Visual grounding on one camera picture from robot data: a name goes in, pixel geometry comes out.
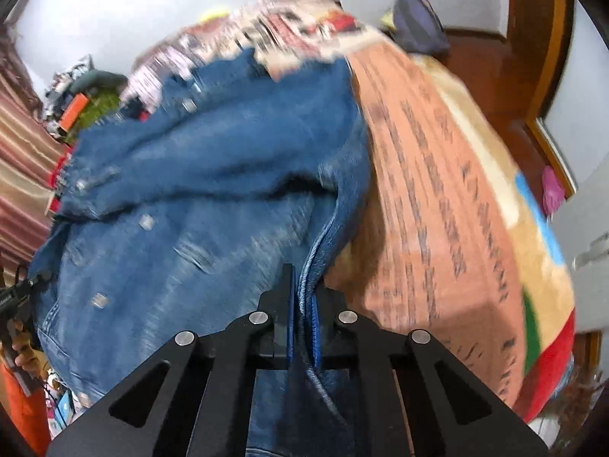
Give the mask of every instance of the printed fabric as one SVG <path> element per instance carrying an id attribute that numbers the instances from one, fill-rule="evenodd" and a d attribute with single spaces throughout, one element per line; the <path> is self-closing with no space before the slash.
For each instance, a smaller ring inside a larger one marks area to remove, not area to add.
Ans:
<path id="1" fill-rule="evenodd" d="M 512 241 L 527 336 L 526 376 L 513 409 L 530 421 L 550 399 L 570 359 L 575 298 L 569 272 L 520 169 L 463 83 L 430 57 L 414 61 L 476 152 Z"/>
<path id="2" fill-rule="evenodd" d="M 525 374 L 523 300 L 480 161 L 430 79 L 396 45 L 348 60 L 376 177 L 326 284 L 384 328 L 428 329 L 512 406 Z"/>
<path id="3" fill-rule="evenodd" d="M 337 0 L 258 0 L 229 16 L 182 29 L 144 53 L 121 99 L 138 97 L 154 111 L 164 77 L 189 78 L 196 65 L 234 58 L 246 48 L 255 49 L 257 61 L 277 80 L 303 60 L 333 61 L 385 39 Z"/>
<path id="4" fill-rule="evenodd" d="M 188 80 L 171 76 L 146 121 L 128 112 L 81 133 L 51 236 L 30 267 L 57 276 L 33 301 L 42 347 L 90 401 L 176 332 L 209 334 L 255 310 L 284 262 L 296 266 L 299 324 L 309 328 L 306 305 L 352 236 L 370 175 L 344 59 L 306 62 L 275 82 L 249 50 Z M 309 356 L 298 358 L 302 375 Z M 281 435 L 302 419 L 284 416 L 293 383 L 285 373 L 258 377 L 250 454 L 349 455 L 336 434 Z M 319 391 L 302 389 L 311 424 L 334 424 Z"/>

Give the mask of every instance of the jacket button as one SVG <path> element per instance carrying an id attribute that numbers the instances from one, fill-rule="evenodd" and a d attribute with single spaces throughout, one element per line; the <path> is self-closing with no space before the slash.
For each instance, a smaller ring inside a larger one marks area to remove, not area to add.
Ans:
<path id="1" fill-rule="evenodd" d="M 89 407 L 91 407 L 91 399 L 89 398 L 89 396 L 86 393 L 80 392 L 78 394 L 78 401 L 80 402 L 80 404 L 83 407 L 86 407 L 87 409 Z"/>
<path id="2" fill-rule="evenodd" d="M 108 298 L 103 294 L 97 293 L 93 296 L 93 299 L 91 299 L 91 304 L 102 310 L 106 307 L 106 304 L 108 304 Z"/>
<path id="3" fill-rule="evenodd" d="M 197 111 L 197 105 L 194 104 L 194 101 L 191 99 L 184 100 L 182 102 L 182 106 L 189 113 L 194 113 Z"/>
<path id="4" fill-rule="evenodd" d="M 154 218 L 149 214 L 143 214 L 142 218 L 139 219 L 139 226 L 146 231 L 152 230 L 152 227 L 154 226 Z"/>

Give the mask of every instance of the wooden door frame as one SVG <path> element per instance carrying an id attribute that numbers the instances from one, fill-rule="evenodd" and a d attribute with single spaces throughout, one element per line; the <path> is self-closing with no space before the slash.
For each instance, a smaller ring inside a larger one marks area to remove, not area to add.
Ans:
<path id="1" fill-rule="evenodd" d="M 531 98 L 531 103 L 525 115 L 527 128 L 546 155 L 558 179 L 561 181 L 567 197 L 575 193 L 576 187 L 561 161 L 560 154 L 548 138 L 543 127 L 540 126 L 540 119 L 546 115 L 552 104 L 564 70 L 571 43 L 574 2 L 575 0 L 553 0 L 552 31 L 550 32 L 546 57 L 533 97 Z M 507 42 L 510 42 L 510 35 L 516 26 L 517 16 L 515 9 L 515 0 L 510 0 Z"/>

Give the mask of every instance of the orange object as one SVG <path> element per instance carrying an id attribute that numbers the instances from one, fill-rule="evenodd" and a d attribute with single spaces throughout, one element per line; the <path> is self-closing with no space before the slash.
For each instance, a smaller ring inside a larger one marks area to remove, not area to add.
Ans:
<path id="1" fill-rule="evenodd" d="M 522 284 L 480 159 L 406 53 L 382 42 L 348 60 L 375 184 L 325 283 L 383 328 L 428 329 L 511 407 L 526 358 Z"/>
<path id="2" fill-rule="evenodd" d="M 59 120 L 59 126 L 67 132 L 74 125 L 78 115 L 84 110 L 88 102 L 89 98 L 82 93 L 74 96 L 66 111 L 63 112 L 62 119 Z"/>
<path id="3" fill-rule="evenodd" d="M 4 365 L 0 366 L 8 396 L 8 413 L 15 427 L 39 457 L 44 457 L 51 443 L 49 423 L 46 419 L 45 392 L 40 387 L 27 397 L 19 383 Z"/>

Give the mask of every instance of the colorful blanket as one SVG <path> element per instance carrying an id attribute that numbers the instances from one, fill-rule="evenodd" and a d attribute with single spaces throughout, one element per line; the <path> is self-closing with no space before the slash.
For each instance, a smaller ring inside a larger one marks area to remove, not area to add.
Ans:
<path id="1" fill-rule="evenodd" d="M 560 248 L 523 174 L 467 88 L 440 63 L 416 57 L 476 152 L 512 241 L 523 287 L 527 336 L 525 384 L 515 411 L 533 419 L 549 400 L 573 345 L 574 295 Z"/>
<path id="2" fill-rule="evenodd" d="M 348 59 L 376 187 L 326 284 L 384 328 L 428 329 L 512 406 L 526 355 L 521 287 L 476 152 L 429 77 L 396 46 Z"/>

